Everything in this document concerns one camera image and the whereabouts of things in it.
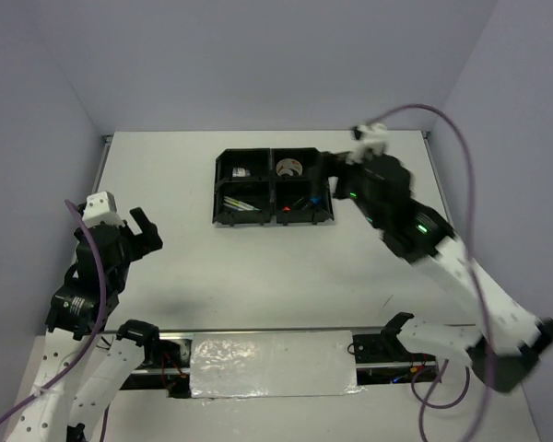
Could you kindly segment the large brown-core tape roll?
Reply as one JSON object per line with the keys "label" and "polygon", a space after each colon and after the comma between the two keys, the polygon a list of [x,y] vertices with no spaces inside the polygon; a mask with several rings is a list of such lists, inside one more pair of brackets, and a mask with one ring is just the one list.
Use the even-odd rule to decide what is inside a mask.
{"label": "large brown-core tape roll", "polygon": [[275,172],[278,177],[296,177],[303,174],[302,164],[295,158],[283,158],[276,163]]}

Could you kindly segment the clear pen grey stripes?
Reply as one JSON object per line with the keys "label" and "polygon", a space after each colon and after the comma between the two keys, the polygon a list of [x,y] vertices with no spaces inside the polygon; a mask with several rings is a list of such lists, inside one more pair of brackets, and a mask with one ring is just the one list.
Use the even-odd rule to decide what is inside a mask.
{"label": "clear pen grey stripes", "polygon": [[240,201],[240,200],[235,200],[235,199],[228,198],[228,197],[224,198],[224,204],[226,204],[227,206],[232,207],[232,208],[234,208],[235,210],[238,210],[238,211],[255,211],[255,212],[260,211],[260,208],[254,206],[254,205],[247,204],[246,202],[243,202],[243,201]]}

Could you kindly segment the silver tape roll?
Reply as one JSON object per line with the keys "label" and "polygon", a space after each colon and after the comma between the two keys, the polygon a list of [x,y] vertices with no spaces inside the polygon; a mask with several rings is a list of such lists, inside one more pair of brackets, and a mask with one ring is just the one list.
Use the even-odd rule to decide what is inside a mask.
{"label": "silver tape roll", "polygon": [[250,178],[251,176],[252,176],[251,171],[244,167],[234,167],[231,170],[232,178]]}

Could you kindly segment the pink cap black highlighter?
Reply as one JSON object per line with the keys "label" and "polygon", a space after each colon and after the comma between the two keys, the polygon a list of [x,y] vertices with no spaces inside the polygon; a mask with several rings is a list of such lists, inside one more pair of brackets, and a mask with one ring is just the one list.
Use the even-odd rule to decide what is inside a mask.
{"label": "pink cap black highlighter", "polygon": [[303,206],[304,202],[306,201],[306,198],[305,197],[300,197],[294,204],[293,204],[293,207],[295,209]]}

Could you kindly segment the clear pen blue ink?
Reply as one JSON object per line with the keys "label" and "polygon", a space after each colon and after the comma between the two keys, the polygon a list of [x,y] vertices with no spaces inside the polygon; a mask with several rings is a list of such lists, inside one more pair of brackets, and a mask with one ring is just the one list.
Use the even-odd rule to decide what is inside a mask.
{"label": "clear pen blue ink", "polygon": [[230,210],[239,211],[239,212],[258,212],[261,210],[254,206],[250,206],[250,205],[242,206],[239,204],[233,204],[231,202],[224,202],[223,205],[229,208]]}

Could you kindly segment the yellow-green clear pen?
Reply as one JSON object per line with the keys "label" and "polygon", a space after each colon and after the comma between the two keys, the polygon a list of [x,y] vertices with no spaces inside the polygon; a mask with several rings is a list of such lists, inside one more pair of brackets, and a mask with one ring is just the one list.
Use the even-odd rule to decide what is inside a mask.
{"label": "yellow-green clear pen", "polygon": [[249,204],[247,204],[247,203],[245,203],[245,202],[242,202],[242,201],[240,201],[240,200],[233,199],[233,198],[228,197],[228,196],[225,196],[225,197],[224,197],[224,202],[231,202],[231,203],[233,203],[233,204],[239,204],[239,205],[242,205],[242,206],[244,206],[244,205],[249,205]]}

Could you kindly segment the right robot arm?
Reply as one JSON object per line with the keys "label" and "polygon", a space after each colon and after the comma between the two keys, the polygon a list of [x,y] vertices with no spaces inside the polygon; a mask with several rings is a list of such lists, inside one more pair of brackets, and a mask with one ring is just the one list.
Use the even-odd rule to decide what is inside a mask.
{"label": "right robot arm", "polygon": [[412,195],[411,173],[387,154],[353,161],[348,152],[319,154],[308,175],[319,192],[334,178],[334,197],[351,200],[398,259],[434,281],[468,316],[459,329],[396,314],[385,326],[383,352],[393,360],[410,353],[459,362],[492,390],[515,390],[553,344],[553,319],[539,318],[511,298],[476,262],[435,209]]}

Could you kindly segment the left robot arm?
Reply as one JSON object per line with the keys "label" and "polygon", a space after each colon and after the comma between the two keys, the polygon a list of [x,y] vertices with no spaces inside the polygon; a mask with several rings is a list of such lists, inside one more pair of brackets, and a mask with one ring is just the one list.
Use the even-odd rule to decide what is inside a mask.
{"label": "left robot arm", "polygon": [[4,416],[18,417],[10,441],[88,440],[131,372],[154,366],[162,355],[159,328],[128,320],[102,363],[89,378],[84,376],[89,356],[119,304],[130,265],[161,250],[163,242],[141,208],[130,212],[140,228],[135,234],[111,208],[104,219],[94,220],[92,204],[67,207],[78,224],[76,257],[52,297],[31,392]]}

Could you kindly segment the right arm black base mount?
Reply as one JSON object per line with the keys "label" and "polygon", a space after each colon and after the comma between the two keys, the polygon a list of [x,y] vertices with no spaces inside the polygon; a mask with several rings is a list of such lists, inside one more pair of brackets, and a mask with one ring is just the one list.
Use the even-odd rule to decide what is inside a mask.
{"label": "right arm black base mount", "polygon": [[433,355],[408,351],[394,335],[387,333],[354,334],[349,348],[358,364],[423,365],[436,361]]}

